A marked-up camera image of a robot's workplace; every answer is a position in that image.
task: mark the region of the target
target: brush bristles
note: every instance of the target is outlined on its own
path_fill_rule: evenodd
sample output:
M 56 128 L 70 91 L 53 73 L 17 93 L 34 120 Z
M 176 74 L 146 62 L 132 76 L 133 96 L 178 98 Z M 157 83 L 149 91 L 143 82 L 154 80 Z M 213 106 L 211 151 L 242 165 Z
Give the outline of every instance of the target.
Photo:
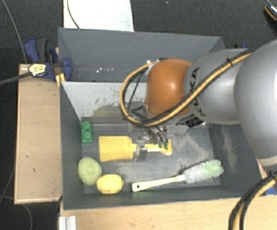
M 223 173 L 223 167 L 219 160 L 208 160 L 197 164 L 183 172 L 188 184 L 205 181 L 218 177 Z

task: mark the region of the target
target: gray bin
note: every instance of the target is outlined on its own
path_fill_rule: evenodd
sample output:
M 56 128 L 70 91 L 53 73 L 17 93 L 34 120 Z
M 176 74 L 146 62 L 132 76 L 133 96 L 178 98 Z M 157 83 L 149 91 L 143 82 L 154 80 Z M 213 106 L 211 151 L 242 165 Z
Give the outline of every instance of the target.
M 146 59 L 171 57 L 194 61 L 211 51 L 224 49 L 224 46 L 218 37 L 60 29 L 59 49 L 60 57 L 71 57 L 74 65 L 74 82 L 63 82 L 60 88 L 65 210 L 240 197 L 261 179 L 255 156 L 240 126 L 207 125 L 183 129 L 182 134 L 168 129 L 174 150 L 170 157 L 147 154 L 137 162 L 101 163 L 104 173 L 117 173 L 123 177 L 125 184 L 117 195 L 102 195 L 95 186 L 84 185 L 78 177 L 78 161 L 85 156 L 99 159 L 99 135 L 134 138 L 140 132 L 139 128 L 128 131 L 118 106 L 121 81 L 129 72 L 144 64 Z M 108 65 L 114 66 L 114 70 L 97 73 L 99 66 L 109 69 Z M 134 101 L 143 102 L 144 92 L 145 83 L 142 83 Z M 84 120 L 92 123 L 91 144 L 81 143 L 80 123 Z M 220 178 L 131 192 L 133 182 L 178 175 L 183 169 L 212 158 L 222 161 L 224 174 Z

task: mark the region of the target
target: dish brush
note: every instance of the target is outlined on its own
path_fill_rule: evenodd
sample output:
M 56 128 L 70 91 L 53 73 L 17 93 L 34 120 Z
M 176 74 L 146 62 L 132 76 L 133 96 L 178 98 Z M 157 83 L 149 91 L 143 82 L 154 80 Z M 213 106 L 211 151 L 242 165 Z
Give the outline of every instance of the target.
M 172 182 L 185 181 L 188 184 L 206 181 L 211 178 L 220 176 L 223 173 L 223 167 L 219 160 L 208 160 L 197 165 L 194 165 L 183 171 L 181 175 L 177 175 L 170 178 L 136 182 L 132 184 L 132 191 L 138 192 L 147 188 L 160 186 Z

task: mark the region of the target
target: yellow cable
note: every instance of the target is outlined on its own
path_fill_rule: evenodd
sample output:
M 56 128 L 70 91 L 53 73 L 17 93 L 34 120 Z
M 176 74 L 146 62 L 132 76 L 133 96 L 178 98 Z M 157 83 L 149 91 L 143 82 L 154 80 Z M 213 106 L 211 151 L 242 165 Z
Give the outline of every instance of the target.
M 222 68 L 220 68 L 219 70 L 217 70 L 216 72 L 214 72 L 212 75 L 210 75 L 180 106 L 178 106 L 174 111 L 172 111 L 171 113 L 167 114 L 166 116 L 152 122 L 149 124 L 142 124 L 142 122 L 140 120 L 137 120 L 133 117 L 131 117 L 129 115 L 129 113 L 127 112 L 124 103 L 123 103 L 123 99 L 122 99 L 122 94 L 124 91 L 124 87 L 126 86 L 127 82 L 137 73 L 139 73 L 140 71 L 144 70 L 145 68 L 148 68 L 150 65 L 156 63 L 156 62 L 151 62 L 150 64 L 146 64 L 141 66 L 140 68 L 138 68 L 137 70 L 135 70 L 134 72 L 132 72 L 129 76 L 126 77 L 126 79 L 124 80 L 122 87 L 120 89 L 120 93 L 119 93 L 119 101 L 120 101 L 120 107 L 122 110 L 122 113 L 125 115 L 125 117 L 136 124 L 142 124 L 142 126 L 144 127 L 149 127 L 149 126 L 156 126 L 159 125 L 167 120 L 169 120 L 170 118 L 174 117 L 175 115 L 177 115 L 179 112 L 181 112 L 186 106 L 188 106 L 188 104 L 193 101 L 206 87 L 207 85 L 213 81 L 216 77 L 220 76 L 221 74 L 223 74 L 226 70 L 228 70 L 230 67 L 232 67 L 233 65 L 236 65 L 237 63 L 239 63 L 240 61 L 244 60 L 245 58 L 249 57 L 251 55 L 251 53 L 245 54 L 243 56 L 240 56 L 239 58 L 231 61 L 230 63 L 226 64 L 225 66 L 223 66 Z
M 274 186 L 277 182 L 275 181 L 275 179 L 272 179 L 271 181 L 269 181 L 267 184 L 265 184 L 260 190 L 258 190 L 258 192 L 256 193 L 256 195 L 253 197 L 252 201 L 259 197 L 260 195 L 262 195 L 265 191 L 267 191 L 267 189 L 269 189 L 270 187 Z M 243 202 L 237 213 L 236 213 L 236 217 L 235 217 L 235 221 L 234 221 L 234 224 L 233 224 L 233 230 L 238 230 L 239 229 L 239 221 L 240 221 L 240 216 L 241 216 L 241 213 L 242 213 L 242 210 L 243 210 L 243 207 L 245 205 L 245 202 Z

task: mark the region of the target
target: wooden table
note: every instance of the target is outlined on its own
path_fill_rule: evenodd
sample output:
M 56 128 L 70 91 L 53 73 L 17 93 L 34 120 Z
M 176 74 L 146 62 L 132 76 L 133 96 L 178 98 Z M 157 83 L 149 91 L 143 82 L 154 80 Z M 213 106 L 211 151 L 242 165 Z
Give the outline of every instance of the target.
M 20 73 L 26 72 L 20 65 Z M 59 99 L 57 84 L 20 80 L 14 197 L 16 204 L 57 201 L 62 195 Z M 64 211 L 76 216 L 78 230 L 226 230 L 236 198 L 188 203 Z M 252 203 L 246 230 L 277 230 L 277 196 Z

